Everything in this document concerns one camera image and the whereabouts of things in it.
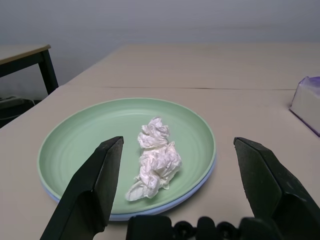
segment gray wall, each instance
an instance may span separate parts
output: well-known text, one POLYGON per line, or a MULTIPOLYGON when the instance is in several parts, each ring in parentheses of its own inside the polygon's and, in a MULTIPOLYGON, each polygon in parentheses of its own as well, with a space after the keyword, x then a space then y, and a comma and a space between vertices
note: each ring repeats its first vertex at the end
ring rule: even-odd
MULTIPOLYGON (((128 43, 320 41, 320 0, 0 0, 0 44, 50 44, 60 85, 128 43)), ((0 96, 44 98, 33 66, 0 96)))

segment black table leg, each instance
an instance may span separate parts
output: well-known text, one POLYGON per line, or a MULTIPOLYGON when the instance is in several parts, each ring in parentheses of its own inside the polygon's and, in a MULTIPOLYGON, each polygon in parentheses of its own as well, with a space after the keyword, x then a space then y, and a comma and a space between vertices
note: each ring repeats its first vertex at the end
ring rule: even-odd
POLYGON ((48 94, 58 88, 58 82, 48 50, 40 52, 43 61, 39 62, 40 71, 48 94))

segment tissue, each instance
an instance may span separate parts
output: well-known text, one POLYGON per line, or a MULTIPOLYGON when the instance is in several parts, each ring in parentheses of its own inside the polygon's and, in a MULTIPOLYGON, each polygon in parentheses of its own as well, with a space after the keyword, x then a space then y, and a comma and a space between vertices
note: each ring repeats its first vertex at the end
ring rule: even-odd
POLYGON ((169 182, 182 166, 181 157, 175 149, 175 142, 168 143, 169 127, 162 124, 160 117, 153 118, 143 125, 138 142, 143 149, 139 158, 139 175, 136 183, 125 195, 126 200, 153 198, 160 188, 168 190, 169 182))

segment stacked plate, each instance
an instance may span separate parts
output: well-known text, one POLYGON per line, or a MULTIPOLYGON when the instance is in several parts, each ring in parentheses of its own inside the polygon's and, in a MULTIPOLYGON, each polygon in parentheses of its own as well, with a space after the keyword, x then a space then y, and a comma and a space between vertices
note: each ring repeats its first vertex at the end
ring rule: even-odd
POLYGON ((164 100, 125 98, 88 107, 64 120, 47 136, 38 156, 38 173, 47 193, 57 202, 79 167, 103 141, 123 136, 117 191, 111 221, 135 215, 154 215, 173 208, 194 194, 215 165, 216 143, 208 124, 192 110, 164 100), (125 194, 139 174, 141 126, 155 116, 169 126, 170 141, 182 159, 182 168, 152 199, 129 202, 125 194))

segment table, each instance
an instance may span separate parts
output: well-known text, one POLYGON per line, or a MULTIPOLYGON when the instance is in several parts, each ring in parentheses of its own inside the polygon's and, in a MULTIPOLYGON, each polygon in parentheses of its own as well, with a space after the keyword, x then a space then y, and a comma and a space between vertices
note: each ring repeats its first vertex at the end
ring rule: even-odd
MULTIPOLYGON (((198 217, 209 216, 216 223, 228 221, 237 226, 242 217, 253 215, 242 186, 234 137, 245 137, 271 149, 320 205, 320 140, 288 111, 294 93, 63 85, 0 129, 0 237, 39 239, 57 206, 42 188, 36 168, 47 134, 77 111, 119 98, 173 101, 197 112, 212 128, 217 147, 213 174, 195 195, 166 213, 173 223, 186 220, 196 225, 198 217)), ((94 239, 125 239, 126 230, 126 223, 110 223, 94 239)))
POLYGON ((319 56, 320 43, 128 45, 68 84, 294 90, 305 76, 320 76, 319 56))
POLYGON ((48 94, 57 87, 57 78, 48 49, 50 45, 0 45, 0 78, 39 64, 48 94))

